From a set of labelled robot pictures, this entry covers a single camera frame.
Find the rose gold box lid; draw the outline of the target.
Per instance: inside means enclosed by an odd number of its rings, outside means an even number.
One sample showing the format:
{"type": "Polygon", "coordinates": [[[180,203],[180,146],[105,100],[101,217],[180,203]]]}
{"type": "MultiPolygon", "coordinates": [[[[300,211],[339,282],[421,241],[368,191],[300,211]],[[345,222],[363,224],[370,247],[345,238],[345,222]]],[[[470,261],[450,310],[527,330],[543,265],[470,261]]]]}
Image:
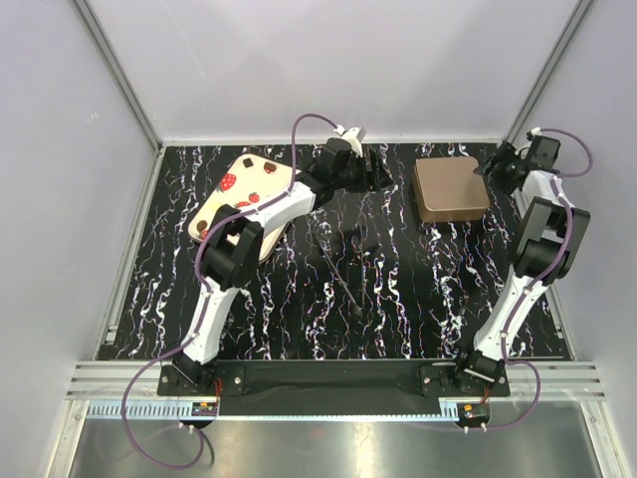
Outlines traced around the rose gold box lid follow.
{"type": "Polygon", "coordinates": [[[414,190],[487,192],[483,177],[473,173],[478,164],[473,156],[420,158],[414,166],[414,190]]]}

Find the metal tweezers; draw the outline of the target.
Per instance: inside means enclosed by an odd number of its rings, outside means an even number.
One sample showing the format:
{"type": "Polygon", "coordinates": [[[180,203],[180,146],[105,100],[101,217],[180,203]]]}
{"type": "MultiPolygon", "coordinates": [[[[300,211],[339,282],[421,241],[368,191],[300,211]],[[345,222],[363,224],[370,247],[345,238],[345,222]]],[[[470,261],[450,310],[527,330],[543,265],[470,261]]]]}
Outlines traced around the metal tweezers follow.
{"type": "Polygon", "coordinates": [[[320,251],[320,254],[321,254],[322,258],[326,262],[326,264],[329,267],[329,269],[331,270],[331,272],[334,274],[334,276],[335,276],[336,280],[338,281],[338,283],[343,288],[345,296],[347,297],[347,299],[349,301],[349,304],[351,306],[352,312],[356,316],[361,316],[363,314],[363,306],[356,301],[351,289],[349,288],[348,284],[345,282],[343,277],[340,275],[336,265],[332,262],[329,254],[327,253],[326,249],[323,247],[323,245],[319,241],[317,235],[315,233],[312,233],[312,237],[313,237],[313,240],[314,240],[315,244],[318,246],[318,249],[320,251]]]}

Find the brown chocolate box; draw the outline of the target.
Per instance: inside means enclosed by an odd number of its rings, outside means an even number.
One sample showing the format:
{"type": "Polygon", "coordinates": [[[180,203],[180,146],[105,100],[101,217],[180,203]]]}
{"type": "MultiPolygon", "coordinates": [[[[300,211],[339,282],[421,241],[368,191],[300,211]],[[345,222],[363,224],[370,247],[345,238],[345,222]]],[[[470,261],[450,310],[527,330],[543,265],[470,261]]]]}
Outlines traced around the brown chocolate box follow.
{"type": "Polygon", "coordinates": [[[481,219],[491,201],[486,191],[445,190],[414,193],[418,216],[425,223],[469,222],[481,219]]]}

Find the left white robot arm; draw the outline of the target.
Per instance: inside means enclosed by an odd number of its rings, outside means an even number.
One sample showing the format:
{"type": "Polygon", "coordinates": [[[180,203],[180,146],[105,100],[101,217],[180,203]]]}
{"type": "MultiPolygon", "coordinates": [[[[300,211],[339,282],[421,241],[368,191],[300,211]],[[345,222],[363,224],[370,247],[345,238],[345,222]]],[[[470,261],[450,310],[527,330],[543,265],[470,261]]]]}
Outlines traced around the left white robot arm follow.
{"type": "Polygon", "coordinates": [[[332,137],[321,147],[317,161],[302,170],[293,168],[284,186],[266,202],[248,209],[221,205],[195,258],[198,302],[172,359],[180,382],[195,394],[213,386],[214,362],[228,313],[240,290],[256,275],[267,235],[323,207],[340,190],[377,192],[392,184],[373,148],[332,137]]]}

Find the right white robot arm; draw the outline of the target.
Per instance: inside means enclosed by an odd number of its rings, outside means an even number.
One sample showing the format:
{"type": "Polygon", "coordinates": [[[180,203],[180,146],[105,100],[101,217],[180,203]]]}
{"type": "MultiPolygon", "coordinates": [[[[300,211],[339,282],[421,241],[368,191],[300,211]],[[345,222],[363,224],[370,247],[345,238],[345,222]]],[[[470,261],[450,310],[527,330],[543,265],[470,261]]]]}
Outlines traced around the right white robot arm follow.
{"type": "Polygon", "coordinates": [[[510,252],[505,286],[489,318],[459,353],[449,374],[454,388],[474,395],[506,383],[509,353],[531,308],[570,271],[590,222],[563,189],[555,168],[561,142],[530,135],[516,148],[501,144],[474,172],[507,194],[519,191],[529,204],[510,252]]]}

